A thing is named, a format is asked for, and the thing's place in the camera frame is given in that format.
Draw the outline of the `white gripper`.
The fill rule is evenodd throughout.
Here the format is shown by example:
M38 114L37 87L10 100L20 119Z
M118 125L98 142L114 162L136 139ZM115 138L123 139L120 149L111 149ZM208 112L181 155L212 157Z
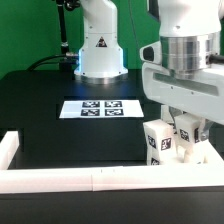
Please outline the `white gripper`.
M171 76L161 65L161 45L157 41L140 49L142 84L146 97L171 106L172 120L180 110L202 117L199 139L209 139L213 122L224 125L224 65L212 64L210 68L198 70L191 80Z

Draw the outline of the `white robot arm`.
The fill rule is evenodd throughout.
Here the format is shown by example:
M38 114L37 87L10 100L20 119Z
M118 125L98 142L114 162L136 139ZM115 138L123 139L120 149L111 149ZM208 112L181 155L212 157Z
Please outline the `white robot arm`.
M148 33L139 49L148 99L199 118L199 138L224 125L224 57L220 55L224 0L142 0ZM77 78L110 82L127 73L118 44L118 12L112 0L80 0L84 43Z

